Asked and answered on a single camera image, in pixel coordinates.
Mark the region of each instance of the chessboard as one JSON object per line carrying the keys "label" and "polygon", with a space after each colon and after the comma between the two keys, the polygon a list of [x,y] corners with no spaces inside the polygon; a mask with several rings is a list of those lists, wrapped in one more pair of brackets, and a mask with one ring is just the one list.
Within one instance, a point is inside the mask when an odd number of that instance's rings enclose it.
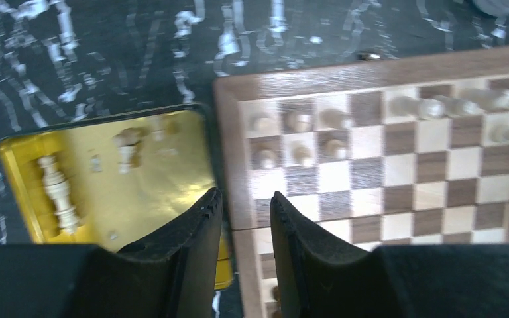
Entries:
{"label": "chessboard", "polygon": [[276,310],[270,199],[365,250],[509,242],[509,47],[215,84],[245,317]]}

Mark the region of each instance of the chessboard border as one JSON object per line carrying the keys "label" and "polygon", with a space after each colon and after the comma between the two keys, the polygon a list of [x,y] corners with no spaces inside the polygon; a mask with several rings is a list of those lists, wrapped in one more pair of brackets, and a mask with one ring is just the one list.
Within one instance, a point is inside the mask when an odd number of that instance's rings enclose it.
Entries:
{"label": "chessboard border", "polygon": [[242,101],[382,89],[509,74],[509,46],[418,56],[401,60],[359,62],[302,70],[218,78],[214,83],[217,121],[222,141],[225,188],[233,230],[245,317],[264,317],[256,259],[254,215],[251,213],[247,163],[238,104]]}

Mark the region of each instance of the tabletop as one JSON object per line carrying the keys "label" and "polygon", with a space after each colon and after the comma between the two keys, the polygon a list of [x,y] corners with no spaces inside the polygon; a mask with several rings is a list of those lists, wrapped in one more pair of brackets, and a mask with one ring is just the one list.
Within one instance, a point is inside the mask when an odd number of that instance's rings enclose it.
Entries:
{"label": "tabletop", "polygon": [[[509,45],[459,0],[0,0],[0,140],[199,101],[219,76]],[[0,244],[29,242],[0,164]],[[240,308],[225,309],[240,317]]]}

